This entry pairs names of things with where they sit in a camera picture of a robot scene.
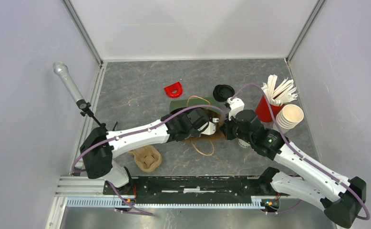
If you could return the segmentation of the white paper coffee cup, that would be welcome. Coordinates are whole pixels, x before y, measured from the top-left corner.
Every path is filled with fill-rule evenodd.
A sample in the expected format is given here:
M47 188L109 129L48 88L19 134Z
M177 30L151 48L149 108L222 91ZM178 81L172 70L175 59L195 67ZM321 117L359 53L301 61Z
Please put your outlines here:
M248 148L250 147L250 143L247 143L246 141L242 140L242 139L238 139L238 144L243 147L243 148Z

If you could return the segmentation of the green paper bag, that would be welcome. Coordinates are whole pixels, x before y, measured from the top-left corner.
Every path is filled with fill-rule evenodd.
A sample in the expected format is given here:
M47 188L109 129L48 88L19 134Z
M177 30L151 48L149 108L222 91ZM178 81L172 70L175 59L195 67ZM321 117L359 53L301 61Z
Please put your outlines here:
M195 106L195 105L212 105L215 107L220 107L219 102L217 102L213 97L200 97L197 95L192 95L188 99L185 100L174 100L169 105L169 113L174 114L184 108ZM210 107L203 107L202 108L209 118L219 118L222 120L225 116L222 113L214 108ZM219 122L216 125L216 132L213 135L201 135L199 138L188 138L186 140L182 140L182 142L191 145L196 152L203 156L212 156L215 153L215 147L213 144L213 140L221 140L225 139L224 134L219 130L220 126L223 122ZM209 142L211 144L211 152L208 153L207 150L201 151L196 146L196 142Z

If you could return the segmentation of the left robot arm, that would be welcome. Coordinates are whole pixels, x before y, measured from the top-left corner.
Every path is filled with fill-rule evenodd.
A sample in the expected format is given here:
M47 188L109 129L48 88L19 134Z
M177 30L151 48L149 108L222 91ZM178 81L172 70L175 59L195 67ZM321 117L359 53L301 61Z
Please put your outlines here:
M84 171L89 179L102 178L114 185L121 194L133 189L129 171L114 158L144 146L183 141L191 137L212 135L216 125L202 108L167 114L139 127L120 131L93 129L81 146Z

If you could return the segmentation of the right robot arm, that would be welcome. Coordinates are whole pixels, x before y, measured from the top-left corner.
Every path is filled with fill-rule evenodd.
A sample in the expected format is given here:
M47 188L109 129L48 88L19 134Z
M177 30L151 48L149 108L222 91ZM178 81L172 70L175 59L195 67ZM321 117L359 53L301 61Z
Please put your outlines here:
M366 182L360 177L348 178L311 158L282 133L265 128L253 110L243 110L227 118L220 127L227 140L238 139L243 146L293 170L293 178L269 167L261 175L259 190L274 191L308 202L333 223L349 229L365 206Z

